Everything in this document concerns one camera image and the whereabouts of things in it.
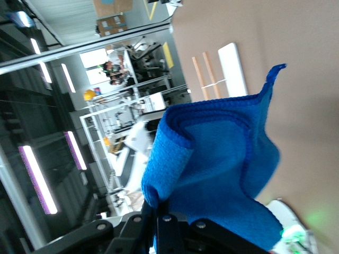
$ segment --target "wooden stick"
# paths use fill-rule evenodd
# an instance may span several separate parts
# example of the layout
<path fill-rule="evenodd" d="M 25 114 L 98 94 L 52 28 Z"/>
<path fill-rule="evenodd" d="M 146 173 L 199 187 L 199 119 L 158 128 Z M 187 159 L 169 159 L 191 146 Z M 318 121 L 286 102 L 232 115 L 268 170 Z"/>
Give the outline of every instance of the wooden stick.
<path fill-rule="evenodd" d="M 205 86 L 205 80 L 203 78 L 203 74 L 201 72 L 201 68 L 200 68 L 200 65 L 198 63 L 198 59 L 197 59 L 197 57 L 192 57 L 192 60 L 193 60 L 193 64 L 194 64 L 194 67 L 195 67 L 195 71 L 197 72 L 197 75 L 198 75 L 198 80 L 199 80 L 200 86 L 204 87 Z M 210 99 L 210 95 L 209 95 L 207 89 L 202 89 L 202 93 L 203 93 L 203 97 L 204 97 L 205 101 L 208 101 Z"/>
<path fill-rule="evenodd" d="M 207 67 L 207 70 L 208 70 L 208 74 L 210 75 L 211 82 L 213 84 L 216 84 L 217 79 L 216 79 L 216 74 L 214 72 L 214 69 L 213 69 L 213 66 L 212 66 L 212 63 L 211 63 L 210 54 L 208 54 L 208 52 L 204 52 L 203 58 L 205 60 L 205 64 L 206 64 L 206 67 Z M 213 89 L 214 89 L 214 93 L 216 94 L 217 99 L 220 99 L 221 94 L 220 94 L 220 90 L 219 90 L 218 85 L 214 85 Z"/>

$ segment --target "aluminum rail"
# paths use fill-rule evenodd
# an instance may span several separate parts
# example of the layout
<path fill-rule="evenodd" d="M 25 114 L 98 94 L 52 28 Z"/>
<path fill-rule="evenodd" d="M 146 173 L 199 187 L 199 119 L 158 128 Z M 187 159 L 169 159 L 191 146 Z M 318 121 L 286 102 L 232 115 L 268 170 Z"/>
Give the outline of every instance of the aluminum rail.
<path fill-rule="evenodd" d="M 35 250 L 47 244 L 46 239 L 28 205 L 24 192 L 17 181 L 14 171 L 0 145 L 0 180 L 14 206 L 14 209 Z"/>
<path fill-rule="evenodd" d="M 120 41 L 126 41 L 135 37 L 143 36 L 145 34 L 156 33 L 163 30 L 170 29 L 172 27 L 171 21 L 166 20 L 156 24 L 150 24 L 141 26 L 138 28 L 128 29 L 126 31 L 112 34 L 107 37 L 98 38 L 89 42 L 79 43 L 54 49 L 50 51 L 42 52 L 40 55 L 31 55 L 22 57 L 10 61 L 0 63 L 0 75 L 9 73 L 12 71 L 24 69 L 27 67 L 38 65 L 40 62 L 49 62 L 62 57 L 70 56 L 75 53 L 84 53 L 91 50 L 102 48 L 107 44 L 117 43 Z"/>

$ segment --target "purple light strip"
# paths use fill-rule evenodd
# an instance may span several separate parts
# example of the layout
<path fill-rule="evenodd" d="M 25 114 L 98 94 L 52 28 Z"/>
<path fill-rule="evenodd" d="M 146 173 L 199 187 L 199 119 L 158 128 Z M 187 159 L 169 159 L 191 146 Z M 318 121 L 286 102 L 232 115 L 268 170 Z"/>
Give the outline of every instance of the purple light strip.
<path fill-rule="evenodd" d="M 28 146 L 19 147 L 22 160 L 26 166 L 27 172 L 31 178 L 35 192 L 38 195 L 41 206 L 46 214 L 57 213 L 57 208 L 48 190 L 46 182 L 42 176 L 41 170 L 34 157 L 32 149 Z"/>

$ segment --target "window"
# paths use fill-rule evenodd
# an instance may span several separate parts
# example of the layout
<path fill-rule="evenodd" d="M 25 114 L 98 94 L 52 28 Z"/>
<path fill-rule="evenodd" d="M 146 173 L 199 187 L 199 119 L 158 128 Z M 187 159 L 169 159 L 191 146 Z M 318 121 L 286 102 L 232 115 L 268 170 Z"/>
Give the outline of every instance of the window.
<path fill-rule="evenodd" d="M 84 67 L 91 68 L 93 66 L 101 65 L 107 61 L 107 53 L 105 49 L 97 49 L 90 52 L 80 54 L 81 61 Z"/>
<path fill-rule="evenodd" d="M 110 80 L 98 65 L 107 61 L 107 52 L 105 49 L 97 49 L 80 54 L 81 61 L 86 68 L 88 80 L 91 85 Z"/>

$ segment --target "fluorescent light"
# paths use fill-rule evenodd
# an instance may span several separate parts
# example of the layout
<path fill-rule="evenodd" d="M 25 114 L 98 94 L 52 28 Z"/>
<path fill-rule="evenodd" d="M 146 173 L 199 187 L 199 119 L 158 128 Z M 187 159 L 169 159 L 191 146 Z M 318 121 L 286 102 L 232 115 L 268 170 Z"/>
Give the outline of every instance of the fluorescent light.
<path fill-rule="evenodd" d="M 19 147 L 22 159 L 25 162 L 27 171 L 33 182 L 35 191 L 38 194 L 40 203 L 46 214 L 56 214 L 58 212 L 53 198 L 49 192 L 47 184 L 42 176 L 41 170 L 35 159 L 32 148 L 29 146 Z"/>
<path fill-rule="evenodd" d="M 18 15 L 19 15 L 23 25 L 26 26 L 27 28 L 30 28 L 31 27 L 31 20 L 32 19 L 28 17 L 26 12 L 21 11 L 21 12 L 17 12 L 17 13 L 18 13 Z"/>
<path fill-rule="evenodd" d="M 218 54 L 229 97 L 247 95 L 243 70 L 235 43 L 230 43 L 219 49 Z"/>
<path fill-rule="evenodd" d="M 52 83 L 51 77 L 49 76 L 47 67 L 44 64 L 44 62 L 39 61 L 39 64 L 41 66 L 41 69 L 42 69 L 42 72 L 43 72 L 43 75 L 44 75 L 44 78 L 45 78 L 46 82 Z"/>
<path fill-rule="evenodd" d="M 102 219 L 106 219 L 107 218 L 107 212 L 100 213 L 100 215 L 101 215 Z"/>
<path fill-rule="evenodd" d="M 85 161 L 83 159 L 83 156 L 80 153 L 78 144 L 75 141 L 74 134 L 72 133 L 72 131 L 64 132 L 64 134 L 65 134 L 68 146 L 69 146 L 69 148 L 72 152 L 72 156 L 73 156 L 74 162 L 76 164 L 76 167 L 79 170 L 81 170 L 81 169 L 86 170 L 87 167 L 86 167 Z"/>
<path fill-rule="evenodd" d="M 41 52 L 40 52 L 40 49 L 39 49 L 37 41 L 35 39 L 31 38 L 31 42 L 32 42 L 33 49 L 34 49 L 35 53 L 40 55 Z"/>
<path fill-rule="evenodd" d="M 64 63 L 61 64 L 61 66 L 63 67 L 63 70 L 64 70 L 64 73 L 65 73 L 65 76 L 66 76 L 66 79 L 67 79 L 67 82 L 68 82 L 68 85 L 69 85 L 69 88 L 70 88 L 70 91 L 72 93 L 75 93 L 75 88 L 74 88 L 74 85 L 73 85 L 73 82 L 70 78 L 70 75 L 68 73 L 68 70 L 67 70 L 67 67 Z"/>

